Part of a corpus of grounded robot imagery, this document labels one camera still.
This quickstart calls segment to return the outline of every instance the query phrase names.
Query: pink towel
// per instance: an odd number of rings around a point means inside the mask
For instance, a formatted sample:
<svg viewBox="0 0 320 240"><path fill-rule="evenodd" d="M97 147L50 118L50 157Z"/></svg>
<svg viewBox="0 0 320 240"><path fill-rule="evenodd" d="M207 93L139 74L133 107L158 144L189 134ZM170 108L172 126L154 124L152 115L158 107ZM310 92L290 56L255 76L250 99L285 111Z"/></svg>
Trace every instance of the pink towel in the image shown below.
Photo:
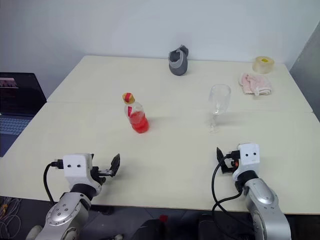
<svg viewBox="0 0 320 240"><path fill-rule="evenodd" d="M269 80L263 75L243 73L239 79L244 94L269 95L272 87Z"/></svg>

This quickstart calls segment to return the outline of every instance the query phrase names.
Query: red liquid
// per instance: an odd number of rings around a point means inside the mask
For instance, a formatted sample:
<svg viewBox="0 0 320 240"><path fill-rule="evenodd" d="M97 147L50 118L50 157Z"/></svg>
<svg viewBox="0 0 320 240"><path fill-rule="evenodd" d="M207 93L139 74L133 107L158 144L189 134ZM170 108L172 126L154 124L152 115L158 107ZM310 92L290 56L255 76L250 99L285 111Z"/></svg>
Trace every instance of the red liquid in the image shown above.
<svg viewBox="0 0 320 240"><path fill-rule="evenodd" d="M145 133L149 129L148 120L145 113L142 111L136 111L132 113L129 117L129 121L132 125L132 128L140 134Z"/></svg>

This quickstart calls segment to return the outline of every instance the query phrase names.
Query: bottle label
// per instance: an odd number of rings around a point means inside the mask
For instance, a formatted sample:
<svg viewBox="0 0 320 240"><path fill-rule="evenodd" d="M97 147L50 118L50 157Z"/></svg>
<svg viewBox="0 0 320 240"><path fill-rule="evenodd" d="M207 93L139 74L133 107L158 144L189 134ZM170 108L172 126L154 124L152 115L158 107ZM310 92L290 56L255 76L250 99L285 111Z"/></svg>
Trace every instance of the bottle label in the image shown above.
<svg viewBox="0 0 320 240"><path fill-rule="evenodd" d="M132 106L128 106L128 117L130 117L132 111Z"/></svg>

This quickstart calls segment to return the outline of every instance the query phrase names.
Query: cable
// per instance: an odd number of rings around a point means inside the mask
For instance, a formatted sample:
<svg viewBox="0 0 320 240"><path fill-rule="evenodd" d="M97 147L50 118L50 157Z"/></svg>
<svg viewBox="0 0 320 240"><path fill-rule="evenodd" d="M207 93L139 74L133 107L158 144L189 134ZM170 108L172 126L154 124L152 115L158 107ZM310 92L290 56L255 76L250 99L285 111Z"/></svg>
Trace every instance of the cable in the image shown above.
<svg viewBox="0 0 320 240"><path fill-rule="evenodd" d="M17 215L20 208L21 199L12 198L12 197L4 197L4 200L1 201L0 207L0 238L1 239L13 239L17 236L21 228L21 219ZM16 232L11 235L9 232L9 224L14 220L18 220L18 225Z"/></svg>
<svg viewBox="0 0 320 240"><path fill-rule="evenodd" d="M229 200L233 200L233 199L236 199L238 197L240 197L242 194L242 191L239 192L237 195L234 195L234 196L231 196L231 197L226 197L218 202L216 202L214 205L213 205L213 208L212 208L212 219L213 219L213 222L215 223L216 227L224 234L226 235L227 237L231 238L231 239L234 239L234 240L239 240L238 238L235 238L234 236L230 235L229 233L227 233L217 222L216 220L216 216L215 216L215 208L218 206L218 204L221 204L223 202L226 202L226 201L229 201Z"/></svg>
<svg viewBox="0 0 320 240"><path fill-rule="evenodd" d="M252 225L249 225L248 223L246 223L246 222L244 222L244 221L236 218L235 216L231 215L231 214L230 214L226 209L224 209L224 207L222 207L221 204L220 204L220 203L223 203L223 202L225 202L225 201L229 201L229 200L236 199L236 198L240 197L241 194L242 194L242 191L240 191L240 192L239 192L237 195L235 195L235 196L227 197L227 198L224 198L224 199L222 199L222 200L220 200L220 201L218 201L218 199L217 199L217 197L216 197L216 193L215 193L215 178L216 178L216 174L217 174L217 171L218 171L218 169L220 168L220 166L224 163L225 159L227 159L227 158L230 158L230 155L229 155L229 154L227 154L226 156L224 156L224 157L219 161L219 163L218 163L218 165L216 166L216 168L214 169L214 172L213 172L213 175L212 175L211 190L212 190L213 199L214 199L214 201L215 201L215 204L214 204L214 206L213 206L213 208L212 208L212 218L213 218L214 223L216 224L217 228L218 228L224 235L226 235L226 236L228 236L229 238L232 238L232 239L234 239L234 240L239 240L238 238L230 235L229 233L227 233L225 230L223 230L223 229L221 228L221 226L220 226L220 225L217 223L217 221L215 220L215 214L214 214L215 208L216 208L217 206L219 206L219 208L220 208L226 215L228 215L230 218L236 220L237 222L239 222L239 223L243 224L244 226L246 226L246 227L250 228L251 230L253 230Z"/></svg>
<svg viewBox="0 0 320 240"><path fill-rule="evenodd" d="M226 209L224 209L223 206L220 205L220 203L218 202L218 199L216 197L216 193L215 193L215 178L216 178L216 174L217 171L219 169L219 167L223 164L223 162L225 161L225 159L229 158L229 155L224 156L218 163L218 165L216 166L216 168L214 169L213 175L212 175L212 181L211 181L211 191L212 191L212 196L213 199L215 201L215 204L217 204L217 206L219 206L219 208L226 214L228 215L230 218L236 220L237 222L243 224L244 226L250 228L251 230L253 230L253 226L248 224L245 221L242 221L241 219L236 218L235 216L231 215Z"/></svg>
<svg viewBox="0 0 320 240"><path fill-rule="evenodd" d="M44 185L44 188L45 188L45 191L46 191L46 194L48 195L49 197L49 200L50 200L50 203L51 205L55 205L55 201L54 199L52 198L52 195L50 193L50 190L48 188L48 183L47 183L47 173L48 173L48 170L49 168L52 166L52 163L49 163L45 169L44 169L44 173L43 173L43 185Z"/></svg>

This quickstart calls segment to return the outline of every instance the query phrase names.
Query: laptop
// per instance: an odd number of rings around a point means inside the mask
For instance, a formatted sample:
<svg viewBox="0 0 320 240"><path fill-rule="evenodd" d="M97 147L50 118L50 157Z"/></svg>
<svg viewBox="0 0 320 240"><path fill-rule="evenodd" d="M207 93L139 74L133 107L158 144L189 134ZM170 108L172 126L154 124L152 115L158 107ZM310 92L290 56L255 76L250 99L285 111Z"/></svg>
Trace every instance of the laptop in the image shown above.
<svg viewBox="0 0 320 240"><path fill-rule="evenodd" d="M0 157L46 102L34 73L0 72Z"/></svg>

